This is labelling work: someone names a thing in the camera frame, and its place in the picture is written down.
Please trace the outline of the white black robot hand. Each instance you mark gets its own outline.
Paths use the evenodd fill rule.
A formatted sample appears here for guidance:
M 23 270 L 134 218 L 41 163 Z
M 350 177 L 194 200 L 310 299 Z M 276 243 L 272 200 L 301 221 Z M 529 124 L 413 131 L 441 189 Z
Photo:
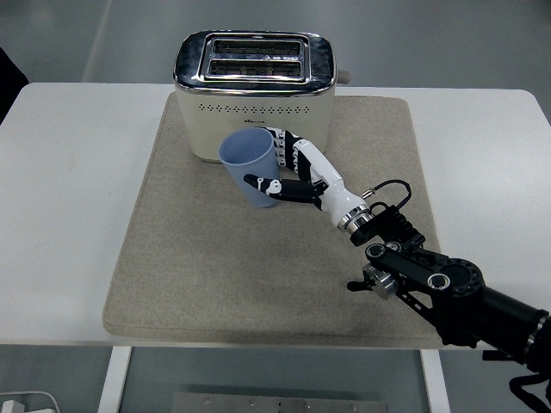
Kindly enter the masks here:
M 341 231 L 351 231 L 373 218 L 364 199 L 344 186 L 344 179 L 314 143 L 288 130 L 264 130 L 273 139 L 277 164 L 298 178 L 271 179 L 247 174 L 244 182 L 276 200 L 315 205 L 329 213 L 331 222 Z

